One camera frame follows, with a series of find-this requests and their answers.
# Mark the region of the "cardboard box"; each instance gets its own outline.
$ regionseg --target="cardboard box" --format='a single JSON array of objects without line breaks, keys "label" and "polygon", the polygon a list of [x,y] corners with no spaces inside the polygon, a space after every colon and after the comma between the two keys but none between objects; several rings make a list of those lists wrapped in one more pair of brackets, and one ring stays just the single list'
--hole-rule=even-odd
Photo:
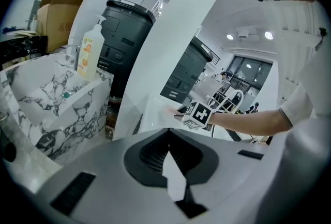
[{"label": "cardboard box", "polygon": [[68,43],[72,23],[83,0],[41,0],[37,31],[48,36],[46,52]]}]

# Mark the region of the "marble pattern surface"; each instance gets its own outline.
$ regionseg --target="marble pattern surface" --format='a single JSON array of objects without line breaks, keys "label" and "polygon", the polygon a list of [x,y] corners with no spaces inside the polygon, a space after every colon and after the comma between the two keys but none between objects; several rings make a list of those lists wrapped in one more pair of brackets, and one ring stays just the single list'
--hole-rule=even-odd
[{"label": "marble pattern surface", "polygon": [[[44,85],[20,99],[13,94],[11,88],[20,79],[24,64],[33,63],[33,59],[0,72],[2,93],[9,114],[22,133],[49,158],[65,165],[77,157],[88,139],[103,129],[113,75],[98,68],[97,78],[88,82],[77,77],[72,69],[72,57],[64,53],[36,59],[47,59],[49,56],[55,58],[62,70],[52,74]],[[69,93],[70,97],[65,98],[64,93]],[[27,110],[40,114],[42,122],[33,124],[33,118],[36,121],[39,119],[32,117],[33,114]]]},{"label": "marble pattern surface", "polygon": [[20,126],[10,113],[5,93],[0,85],[0,110],[2,118],[1,130],[16,147],[16,158],[13,162],[3,160],[11,178],[35,193],[39,187],[62,166],[45,156],[31,140],[24,135]]}]

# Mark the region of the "white sleeve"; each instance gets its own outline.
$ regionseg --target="white sleeve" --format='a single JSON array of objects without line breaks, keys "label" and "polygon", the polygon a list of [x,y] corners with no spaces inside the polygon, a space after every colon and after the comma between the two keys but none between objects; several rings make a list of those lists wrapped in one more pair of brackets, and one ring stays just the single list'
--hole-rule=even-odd
[{"label": "white sleeve", "polygon": [[312,110],[312,103],[301,83],[280,107],[280,112],[288,118],[292,126],[309,118]]}]

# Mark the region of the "window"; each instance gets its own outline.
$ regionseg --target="window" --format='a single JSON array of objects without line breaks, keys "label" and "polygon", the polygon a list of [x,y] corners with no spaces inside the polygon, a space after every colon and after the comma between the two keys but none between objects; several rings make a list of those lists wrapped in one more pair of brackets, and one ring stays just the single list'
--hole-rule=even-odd
[{"label": "window", "polygon": [[259,68],[258,75],[255,77],[254,82],[256,82],[257,85],[263,86],[265,80],[269,75],[270,70],[271,70],[271,65],[267,63],[263,63],[262,66]]},{"label": "window", "polygon": [[246,58],[239,67],[237,75],[239,78],[252,82],[259,70],[261,62],[254,59]]},{"label": "window", "polygon": [[230,85],[245,94],[254,91],[259,93],[271,70],[272,64],[252,58],[235,56],[228,67],[228,74],[232,76]]},{"label": "window", "polygon": [[242,57],[235,56],[232,60],[231,66],[228,69],[228,72],[235,73],[242,61]]}]

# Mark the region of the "fiducial marker cube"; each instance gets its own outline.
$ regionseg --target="fiducial marker cube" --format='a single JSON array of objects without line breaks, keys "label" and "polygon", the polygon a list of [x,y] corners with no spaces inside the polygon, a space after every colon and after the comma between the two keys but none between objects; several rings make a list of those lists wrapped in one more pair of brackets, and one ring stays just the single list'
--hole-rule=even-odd
[{"label": "fiducial marker cube", "polygon": [[193,129],[206,127],[213,110],[200,101],[193,100],[181,122]]}]

